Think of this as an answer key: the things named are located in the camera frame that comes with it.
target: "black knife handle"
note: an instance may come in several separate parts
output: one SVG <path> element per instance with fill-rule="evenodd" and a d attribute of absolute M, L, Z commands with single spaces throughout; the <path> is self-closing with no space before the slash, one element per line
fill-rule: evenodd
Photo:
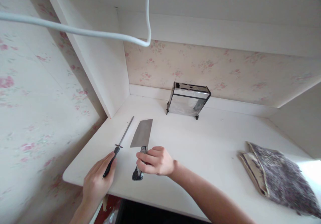
<path fill-rule="evenodd" d="M 103 178 L 105 178 L 105 177 L 108 175 L 108 173 L 109 173 L 109 171 L 110 171 L 111 164 L 113 163 L 114 159 L 116 158 L 116 155 L 117 155 L 117 153 L 119 152 L 119 150 L 120 150 L 120 147 L 119 147 L 119 145 L 118 145 L 118 146 L 116 146 L 116 148 L 115 148 L 115 150 L 114 150 L 114 153 L 115 153 L 114 157 L 113 157 L 113 158 L 111 159 L 111 161 L 109 162 L 109 164 L 108 164 L 108 166 L 107 166 L 107 169 L 106 169 L 105 173 L 103 174 Z"/>
<path fill-rule="evenodd" d="M 142 148 L 140 148 L 141 153 L 147 154 L 147 146 L 142 146 Z M 141 181 L 144 178 L 144 173 L 141 172 L 141 170 L 138 168 L 138 166 L 136 166 L 136 169 L 133 173 L 133 181 Z"/>

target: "knife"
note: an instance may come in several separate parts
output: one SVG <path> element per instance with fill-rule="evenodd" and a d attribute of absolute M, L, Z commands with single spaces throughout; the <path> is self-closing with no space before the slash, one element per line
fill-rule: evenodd
<path fill-rule="evenodd" d="M 151 131 L 151 125 L 153 124 L 153 119 L 142 120 L 138 124 L 136 132 L 134 134 L 133 140 L 130 147 L 141 147 L 140 151 L 144 154 L 147 154 L 147 147 L 149 142 L 149 136 Z M 138 166 L 133 173 L 133 181 L 141 181 L 144 177 L 144 173 L 140 171 Z"/>
<path fill-rule="evenodd" d="M 123 137 L 121 138 L 119 144 L 118 144 L 118 145 L 115 145 L 115 146 L 116 146 L 116 148 L 115 148 L 115 150 L 114 150 L 115 155 L 114 155 L 114 157 L 111 159 L 111 161 L 109 162 L 109 164 L 108 164 L 108 166 L 107 166 L 107 169 L 106 169 L 105 173 L 103 174 L 103 178 L 105 178 L 105 177 L 108 175 L 108 173 L 109 173 L 109 171 L 110 171 L 111 164 L 113 163 L 114 159 L 116 158 L 116 155 L 117 155 L 118 151 L 120 150 L 120 148 L 122 148 L 121 143 L 122 143 L 122 141 L 123 141 L 123 139 L 124 139 L 124 137 L 125 137 L 128 129 L 129 129 L 129 126 L 130 126 L 131 122 L 133 121 L 133 118 L 134 118 L 134 117 L 131 118 L 131 120 L 130 120 L 128 126 L 127 126 L 127 129 L 125 130 L 125 133 L 123 134 Z"/>

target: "cord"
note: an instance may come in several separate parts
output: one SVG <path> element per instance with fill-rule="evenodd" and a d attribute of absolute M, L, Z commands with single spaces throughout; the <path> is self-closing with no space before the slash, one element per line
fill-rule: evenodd
<path fill-rule="evenodd" d="M 138 44 L 143 47 L 148 47 L 150 45 L 150 40 L 151 40 L 151 29 L 150 29 L 150 23 L 149 23 L 149 0 L 145 0 L 145 10 L 146 10 L 146 23 L 147 23 L 147 29 L 148 29 L 148 37 L 147 37 L 146 42 L 144 42 L 138 38 L 135 38 L 135 37 L 132 37 L 129 35 L 125 35 L 125 34 L 121 34 L 121 33 L 111 33 L 111 32 L 102 32 L 102 31 L 94 31 L 94 30 L 76 28 L 76 27 L 71 27 L 68 25 L 61 24 L 61 23 L 56 23 L 56 22 L 43 20 L 43 19 L 36 18 L 36 17 L 21 15 L 21 14 L 0 12 L 0 20 L 34 24 L 34 25 L 39 25 L 42 27 L 53 28 L 53 29 L 63 31 L 63 32 L 68 32 L 68 33 L 73 33 L 73 34 L 83 35 L 83 36 L 89 36 L 89 37 L 102 37 L 102 38 L 119 39 L 119 40 L 123 40 L 123 41 L 127 41 L 127 42 L 132 42 L 132 43 Z"/>

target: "wall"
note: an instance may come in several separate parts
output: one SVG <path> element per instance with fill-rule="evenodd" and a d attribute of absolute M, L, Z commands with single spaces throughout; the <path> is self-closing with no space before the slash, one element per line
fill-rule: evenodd
<path fill-rule="evenodd" d="M 280 107 L 321 81 L 320 60 L 152 40 L 124 42 L 129 82 L 208 86 L 213 97 Z"/>
<path fill-rule="evenodd" d="M 0 11 L 58 22 L 49 0 Z M 106 118 L 65 33 L 0 21 L 1 223 L 68 223 L 82 189 L 62 174 Z"/>
<path fill-rule="evenodd" d="M 321 83 L 296 97 L 269 119 L 310 156 L 321 159 Z"/>

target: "cloth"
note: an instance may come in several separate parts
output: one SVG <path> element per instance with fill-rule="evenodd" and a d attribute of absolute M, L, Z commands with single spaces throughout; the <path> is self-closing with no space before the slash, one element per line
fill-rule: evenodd
<path fill-rule="evenodd" d="M 321 219 L 321 210 L 297 164 L 277 150 L 247 142 L 250 152 L 239 157 L 258 191 L 270 200 L 301 215 Z"/>

